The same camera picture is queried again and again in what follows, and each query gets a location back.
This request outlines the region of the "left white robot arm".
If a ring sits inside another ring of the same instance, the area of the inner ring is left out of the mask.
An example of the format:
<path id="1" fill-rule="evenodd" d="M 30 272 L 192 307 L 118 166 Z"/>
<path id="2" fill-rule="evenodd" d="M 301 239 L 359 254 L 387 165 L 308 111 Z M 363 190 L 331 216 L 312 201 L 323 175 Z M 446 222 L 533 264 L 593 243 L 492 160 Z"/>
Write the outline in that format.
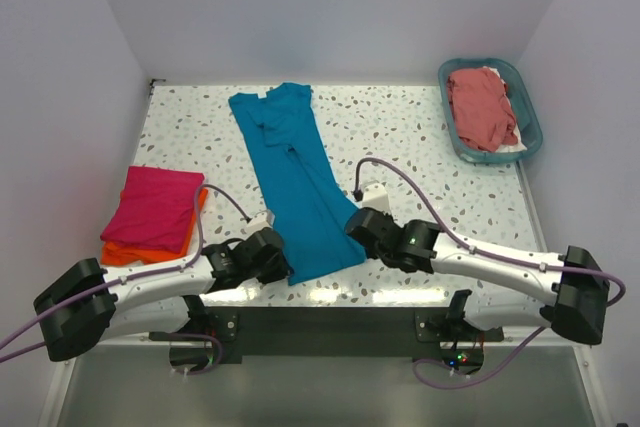
<path id="1" fill-rule="evenodd" d="M 196 339 L 208 329 L 202 295 L 292 273 L 281 236 L 265 227 L 246 239 L 209 244 L 191 259 L 122 269 L 95 258 L 78 261 L 36 297 L 34 309 L 49 359 L 61 362 L 142 332 Z"/>

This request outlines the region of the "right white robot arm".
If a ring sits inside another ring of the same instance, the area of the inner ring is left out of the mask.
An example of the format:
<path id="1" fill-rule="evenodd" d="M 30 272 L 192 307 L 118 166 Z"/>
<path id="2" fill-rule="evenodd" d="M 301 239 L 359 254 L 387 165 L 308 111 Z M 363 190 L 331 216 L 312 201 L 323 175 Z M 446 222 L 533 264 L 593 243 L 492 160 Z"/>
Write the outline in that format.
<path id="1" fill-rule="evenodd" d="M 453 238 L 433 222 L 415 219 L 400 226 L 390 214 L 369 207 L 347 221 L 345 232 L 389 268 L 476 280 L 475 288 L 452 294 L 435 323 L 453 338 L 530 326 L 584 345 L 602 342 L 610 283 L 584 249 L 555 255 Z"/>

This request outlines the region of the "blue t shirt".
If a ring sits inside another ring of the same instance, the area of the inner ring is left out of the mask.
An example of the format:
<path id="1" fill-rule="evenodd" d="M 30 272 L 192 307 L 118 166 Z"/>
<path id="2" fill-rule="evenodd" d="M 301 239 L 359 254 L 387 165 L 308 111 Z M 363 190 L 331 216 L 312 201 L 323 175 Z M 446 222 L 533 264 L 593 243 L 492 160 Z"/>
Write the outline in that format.
<path id="1" fill-rule="evenodd" d="M 311 107 L 308 85 L 283 83 L 263 97 L 238 93 L 229 106 L 243 135 L 284 255 L 291 285 L 366 261 L 344 228 L 357 207 L 339 187 Z"/>

